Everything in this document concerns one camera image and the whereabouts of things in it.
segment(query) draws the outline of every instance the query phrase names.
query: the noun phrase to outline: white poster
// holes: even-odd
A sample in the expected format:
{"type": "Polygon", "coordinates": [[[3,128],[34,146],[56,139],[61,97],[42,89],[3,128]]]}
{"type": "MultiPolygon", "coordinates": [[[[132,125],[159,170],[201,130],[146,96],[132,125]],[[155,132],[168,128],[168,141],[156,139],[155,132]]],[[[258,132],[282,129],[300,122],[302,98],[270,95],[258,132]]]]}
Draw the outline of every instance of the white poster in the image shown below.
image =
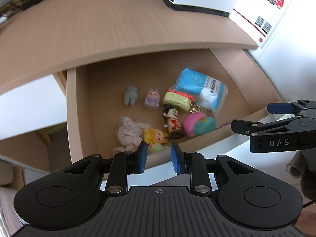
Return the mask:
{"type": "Polygon", "coordinates": [[[263,47],[291,0],[238,0],[230,18],[263,47]]]}

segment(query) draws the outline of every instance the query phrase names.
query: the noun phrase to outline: crosshair symbol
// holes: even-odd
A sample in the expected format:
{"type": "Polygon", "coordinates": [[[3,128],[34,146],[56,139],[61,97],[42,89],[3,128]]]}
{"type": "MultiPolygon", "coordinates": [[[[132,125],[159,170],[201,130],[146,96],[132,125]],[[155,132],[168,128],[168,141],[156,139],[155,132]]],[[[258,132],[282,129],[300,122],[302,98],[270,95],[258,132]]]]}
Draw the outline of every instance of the crosshair symbol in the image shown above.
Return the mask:
{"type": "Polygon", "coordinates": [[[154,192],[157,193],[157,194],[161,194],[164,191],[162,189],[157,189],[157,190],[154,190],[154,192]]]}

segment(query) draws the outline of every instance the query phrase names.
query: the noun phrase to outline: doll with black hair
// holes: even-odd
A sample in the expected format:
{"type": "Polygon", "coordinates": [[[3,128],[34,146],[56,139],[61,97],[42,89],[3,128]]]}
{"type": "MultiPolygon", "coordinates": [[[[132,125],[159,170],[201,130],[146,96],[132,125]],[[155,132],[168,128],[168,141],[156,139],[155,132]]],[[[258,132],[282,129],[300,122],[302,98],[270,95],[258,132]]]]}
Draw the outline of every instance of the doll with black hair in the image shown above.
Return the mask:
{"type": "Polygon", "coordinates": [[[165,104],[162,115],[166,122],[164,127],[168,127],[168,139],[175,140],[183,137],[184,131],[178,121],[178,110],[174,106],[165,104]]]}

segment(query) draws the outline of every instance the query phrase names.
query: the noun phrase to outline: desk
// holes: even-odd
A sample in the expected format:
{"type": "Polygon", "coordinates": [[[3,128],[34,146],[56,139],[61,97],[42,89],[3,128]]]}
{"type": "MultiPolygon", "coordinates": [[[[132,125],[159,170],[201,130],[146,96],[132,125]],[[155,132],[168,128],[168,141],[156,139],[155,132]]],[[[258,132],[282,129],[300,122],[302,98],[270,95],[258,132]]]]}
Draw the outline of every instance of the desk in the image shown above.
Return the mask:
{"type": "MultiPolygon", "coordinates": [[[[163,129],[161,111],[145,110],[143,98],[149,88],[164,93],[184,68],[228,86],[218,124],[251,115],[255,121],[262,119],[267,112],[257,111],[280,100],[260,67],[242,50],[255,49],[255,42],[233,21],[173,11],[162,0],[44,0],[2,25],[0,39],[0,93],[68,69],[73,162],[93,153],[111,157],[112,148],[119,145],[115,130],[121,116],[163,129]],[[140,91],[133,108],[122,102],[127,85],[140,91]]],[[[184,138],[181,147],[199,150],[230,134],[216,130],[184,138]]],[[[149,166],[168,160],[166,149],[148,156],[149,166]]]]}

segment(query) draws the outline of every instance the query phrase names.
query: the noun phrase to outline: drawer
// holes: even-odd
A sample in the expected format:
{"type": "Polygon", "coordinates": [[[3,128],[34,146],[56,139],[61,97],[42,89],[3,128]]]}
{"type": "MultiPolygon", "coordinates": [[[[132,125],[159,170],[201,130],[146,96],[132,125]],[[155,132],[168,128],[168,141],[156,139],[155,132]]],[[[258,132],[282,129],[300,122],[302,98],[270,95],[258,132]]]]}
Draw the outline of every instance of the drawer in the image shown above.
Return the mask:
{"type": "MultiPolygon", "coordinates": [[[[233,119],[258,121],[268,115],[266,105],[280,100],[260,67],[243,50],[178,50],[116,58],[71,69],[67,74],[67,125],[72,162],[90,154],[111,158],[121,146],[115,136],[122,116],[146,122],[165,132],[162,105],[153,111],[144,107],[150,88],[161,100],[180,72],[190,68],[214,77],[228,87],[225,104],[215,119],[217,125],[233,119]],[[136,86],[138,103],[125,107],[127,86],[136,86]]],[[[208,116],[211,111],[203,109],[208,116]]],[[[180,123],[186,114],[181,113],[180,123]]],[[[232,135],[230,126],[211,133],[178,139],[184,151],[200,150],[232,135]]],[[[170,161],[170,149],[148,155],[146,167],[170,161]]]]}

